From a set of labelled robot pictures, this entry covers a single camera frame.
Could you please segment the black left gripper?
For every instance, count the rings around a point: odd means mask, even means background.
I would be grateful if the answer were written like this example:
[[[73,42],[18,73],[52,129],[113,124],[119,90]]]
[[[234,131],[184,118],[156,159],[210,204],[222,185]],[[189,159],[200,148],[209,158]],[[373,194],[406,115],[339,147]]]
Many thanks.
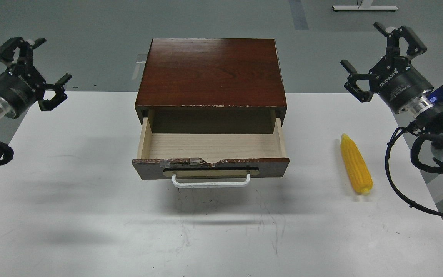
[[[0,74],[0,119],[18,118],[37,101],[37,94],[42,112],[55,109],[68,98],[64,86],[72,79],[71,74],[66,73],[55,84],[49,84],[33,67],[33,51],[46,41],[44,37],[33,42],[13,37],[0,46],[0,62],[7,67]],[[46,91],[53,91],[53,98],[44,99]]]

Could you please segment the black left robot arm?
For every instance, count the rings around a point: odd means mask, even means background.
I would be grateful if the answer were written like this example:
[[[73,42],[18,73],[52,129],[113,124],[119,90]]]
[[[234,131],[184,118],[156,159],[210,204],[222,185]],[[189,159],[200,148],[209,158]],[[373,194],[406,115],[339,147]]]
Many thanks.
[[[70,74],[51,84],[35,68],[33,52],[45,42],[44,37],[33,42],[13,37],[0,46],[0,62],[6,67],[0,74],[0,121],[19,118],[35,102],[41,111],[49,112],[67,99],[64,86],[72,78]],[[0,141],[0,166],[13,157],[12,147]]]

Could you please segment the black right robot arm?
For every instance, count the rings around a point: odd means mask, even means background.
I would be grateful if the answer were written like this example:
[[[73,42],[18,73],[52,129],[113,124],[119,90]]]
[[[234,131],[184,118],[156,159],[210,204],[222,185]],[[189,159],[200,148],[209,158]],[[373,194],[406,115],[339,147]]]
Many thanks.
[[[342,60],[349,74],[344,87],[360,102],[377,94],[393,113],[409,112],[413,127],[421,131],[411,149],[411,162],[425,172],[443,174],[443,85],[435,89],[411,63],[427,48],[410,27],[378,22],[374,27],[386,37],[385,54],[363,74]]]

